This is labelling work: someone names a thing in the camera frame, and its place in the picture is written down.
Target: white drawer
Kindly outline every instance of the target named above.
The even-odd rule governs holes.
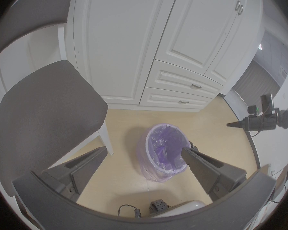
[[[154,60],[146,87],[173,90],[215,98],[223,88],[219,83],[193,71]]]
[[[193,109],[192,111],[200,111],[211,101],[212,99],[203,96],[145,87],[140,105],[189,108]]]

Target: door handle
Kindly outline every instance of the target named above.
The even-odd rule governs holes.
[[[238,15],[241,15],[243,12],[243,6],[241,5]]]
[[[235,11],[237,11],[239,9],[239,7],[240,7],[240,1],[237,2]]]
[[[198,90],[198,89],[201,89],[201,86],[197,86],[197,85],[195,85],[195,84],[192,84],[192,85],[190,86],[190,88],[195,89],[195,90]]]

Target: gray curtain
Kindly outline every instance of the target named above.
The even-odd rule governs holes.
[[[272,93],[275,97],[280,86],[265,69],[252,60],[233,89],[242,97],[247,106],[256,105],[261,112],[260,96]]]

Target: wooden floor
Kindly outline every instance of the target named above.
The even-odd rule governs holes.
[[[244,131],[226,127],[235,121],[234,113],[220,97],[199,113],[109,109],[106,124],[114,154],[107,155],[77,203],[112,215],[117,215],[120,205],[131,204],[143,216],[149,214],[150,202],[158,199],[171,206],[191,200],[212,203],[189,168],[164,183],[147,181],[139,168],[136,144],[150,126],[170,123],[178,126],[200,152],[245,169],[248,177],[257,166]],[[98,137],[72,158],[101,146]],[[134,217],[134,209],[123,207],[121,216]]]

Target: purple trash bag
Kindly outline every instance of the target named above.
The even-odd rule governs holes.
[[[190,142],[178,127],[158,124],[147,129],[136,149],[142,174],[147,180],[165,182],[185,171],[183,147],[190,148]]]

